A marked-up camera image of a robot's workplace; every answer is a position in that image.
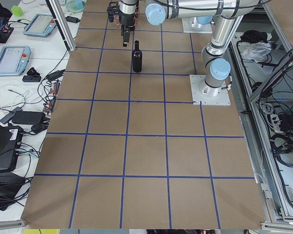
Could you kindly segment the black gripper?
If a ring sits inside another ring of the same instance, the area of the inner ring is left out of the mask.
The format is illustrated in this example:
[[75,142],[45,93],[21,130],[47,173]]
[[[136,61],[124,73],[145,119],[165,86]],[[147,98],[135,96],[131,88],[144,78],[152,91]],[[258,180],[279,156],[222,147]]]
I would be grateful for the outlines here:
[[121,24],[122,37],[123,37],[123,47],[127,47],[130,39],[130,31],[135,30],[135,13],[125,14],[120,11],[119,23]]

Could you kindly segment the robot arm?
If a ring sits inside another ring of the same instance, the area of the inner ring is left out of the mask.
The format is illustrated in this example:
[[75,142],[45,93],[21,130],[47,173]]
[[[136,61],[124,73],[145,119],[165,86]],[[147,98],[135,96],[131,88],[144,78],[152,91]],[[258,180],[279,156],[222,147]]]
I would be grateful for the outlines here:
[[159,26],[181,19],[185,33],[211,33],[204,53],[221,57],[243,16],[261,5],[260,0],[146,0],[147,21]]
[[191,26],[199,28],[212,22],[212,16],[193,17],[190,19]]

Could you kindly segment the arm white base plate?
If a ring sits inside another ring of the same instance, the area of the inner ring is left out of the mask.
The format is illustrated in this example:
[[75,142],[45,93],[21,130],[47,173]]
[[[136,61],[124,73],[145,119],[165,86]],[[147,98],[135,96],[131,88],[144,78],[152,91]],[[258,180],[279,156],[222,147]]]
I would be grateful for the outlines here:
[[211,34],[212,16],[182,18],[184,33]]
[[226,82],[218,88],[211,88],[205,83],[205,75],[190,75],[192,103],[194,105],[230,106],[230,97]]

